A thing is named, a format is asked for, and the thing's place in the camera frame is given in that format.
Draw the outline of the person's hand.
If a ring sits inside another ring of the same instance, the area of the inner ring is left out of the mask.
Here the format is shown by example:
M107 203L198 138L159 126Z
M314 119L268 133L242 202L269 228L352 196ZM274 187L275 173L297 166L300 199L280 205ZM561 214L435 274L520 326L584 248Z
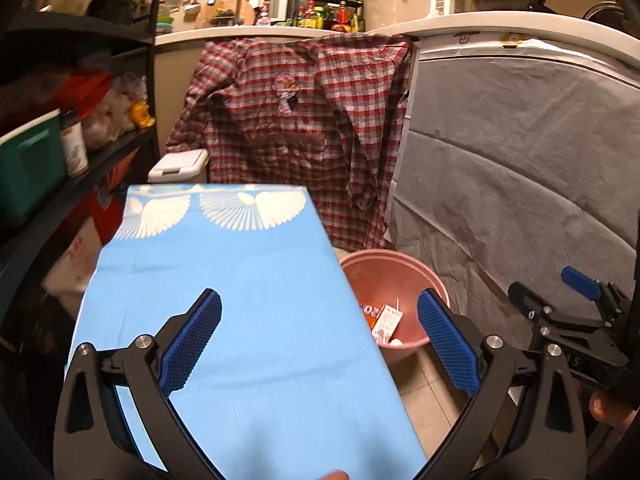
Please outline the person's hand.
M597 422L611 426L621 434L627 431L637 414L625 402L612 399L602 391L591 395L589 411Z

